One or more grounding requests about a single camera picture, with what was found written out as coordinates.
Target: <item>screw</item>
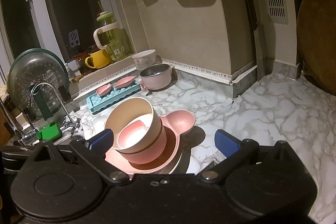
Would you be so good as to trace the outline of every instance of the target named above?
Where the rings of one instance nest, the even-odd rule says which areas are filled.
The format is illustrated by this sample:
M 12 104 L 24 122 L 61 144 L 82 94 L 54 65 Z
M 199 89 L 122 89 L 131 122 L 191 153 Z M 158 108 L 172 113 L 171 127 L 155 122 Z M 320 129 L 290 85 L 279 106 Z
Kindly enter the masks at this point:
M 121 171 L 114 171 L 110 174 L 110 178 L 114 181 L 122 181 L 127 179 L 128 175 Z
M 205 171 L 202 172 L 202 177 L 206 180 L 213 180 L 215 178 L 218 178 L 218 173 L 215 171 Z
M 169 181 L 168 181 L 167 179 L 162 179 L 162 180 L 160 180 L 160 183 L 161 183 L 161 184 L 168 184 Z
M 156 187 L 156 186 L 159 186 L 160 183 L 158 183 L 157 181 L 151 181 L 150 185 Z

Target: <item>ice cube tray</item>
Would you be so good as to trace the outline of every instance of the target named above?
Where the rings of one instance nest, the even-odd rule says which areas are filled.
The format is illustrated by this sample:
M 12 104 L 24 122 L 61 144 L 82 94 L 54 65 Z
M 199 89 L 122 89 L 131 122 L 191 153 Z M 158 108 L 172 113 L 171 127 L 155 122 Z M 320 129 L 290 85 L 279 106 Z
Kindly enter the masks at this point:
M 98 94 L 93 94 L 86 98 L 86 103 L 89 110 L 93 114 L 97 114 L 105 108 L 115 104 L 119 100 L 128 97 L 140 90 L 140 84 L 138 82 L 133 83 L 125 88 L 113 89 L 106 96 L 100 98 Z

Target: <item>white bowl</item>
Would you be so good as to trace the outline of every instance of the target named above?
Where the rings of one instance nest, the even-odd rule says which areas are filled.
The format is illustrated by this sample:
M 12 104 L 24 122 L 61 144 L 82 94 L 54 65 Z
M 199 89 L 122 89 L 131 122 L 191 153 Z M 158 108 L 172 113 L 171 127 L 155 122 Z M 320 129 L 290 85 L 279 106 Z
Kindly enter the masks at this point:
M 155 63 L 155 50 L 146 50 L 132 55 L 133 61 L 138 69 L 146 69 Z

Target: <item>yellow mug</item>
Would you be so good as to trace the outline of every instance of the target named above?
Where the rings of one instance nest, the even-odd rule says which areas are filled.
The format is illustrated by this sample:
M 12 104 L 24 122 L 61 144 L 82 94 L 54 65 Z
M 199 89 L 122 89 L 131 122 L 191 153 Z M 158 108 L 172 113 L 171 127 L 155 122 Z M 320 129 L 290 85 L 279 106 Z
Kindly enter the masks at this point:
M 91 60 L 93 66 L 88 64 L 88 60 Z M 91 69 L 100 69 L 106 67 L 110 63 L 110 56 L 105 50 L 99 50 L 98 52 L 91 53 L 89 57 L 85 59 L 85 64 Z

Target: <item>pink bowl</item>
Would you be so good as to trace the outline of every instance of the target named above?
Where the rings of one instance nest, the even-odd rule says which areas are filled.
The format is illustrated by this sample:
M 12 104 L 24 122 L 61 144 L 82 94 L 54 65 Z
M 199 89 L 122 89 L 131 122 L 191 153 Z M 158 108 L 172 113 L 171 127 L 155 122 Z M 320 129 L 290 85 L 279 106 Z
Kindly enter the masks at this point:
M 129 86 L 134 81 L 135 76 L 127 76 L 124 78 L 121 78 L 118 82 L 114 84 L 114 88 L 121 89 Z
M 96 92 L 100 97 L 104 97 L 110 92 L 111 88 L 112 88 L 111 84 L 103 85 L 100 88 L 98 88 Z
M 119 152 L 126 160 L 134 164 L 147 164 L 157 159 L 165 149 L 167 144 L 167 135 L 164 127 L 161 125 L 161 133 L 157 140 L 144 150 L 132 154 Z
M 121 148 L 129 148 L 138 143 L 147 131 L 148 127 L 142 121 L 137 120 L 120 132 L 117 143 Z

